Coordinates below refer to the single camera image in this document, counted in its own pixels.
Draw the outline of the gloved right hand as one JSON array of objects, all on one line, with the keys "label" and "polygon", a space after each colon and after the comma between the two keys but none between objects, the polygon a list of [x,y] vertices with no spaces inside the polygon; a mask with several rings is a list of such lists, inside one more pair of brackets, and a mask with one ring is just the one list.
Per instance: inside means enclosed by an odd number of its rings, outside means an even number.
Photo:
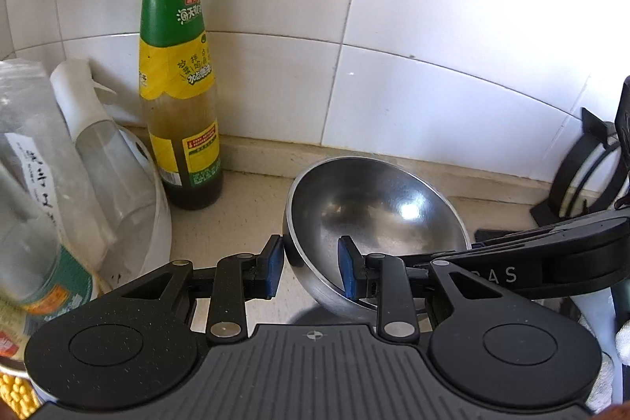
[{"label": "gloved right hand", "polygon": [[594,413],[624,402],[624,363],[629,361],[629,323],[617,326],[617,312],[610,288],[573,295],[580,324],[597,339],[602,363],[586,404]]}]

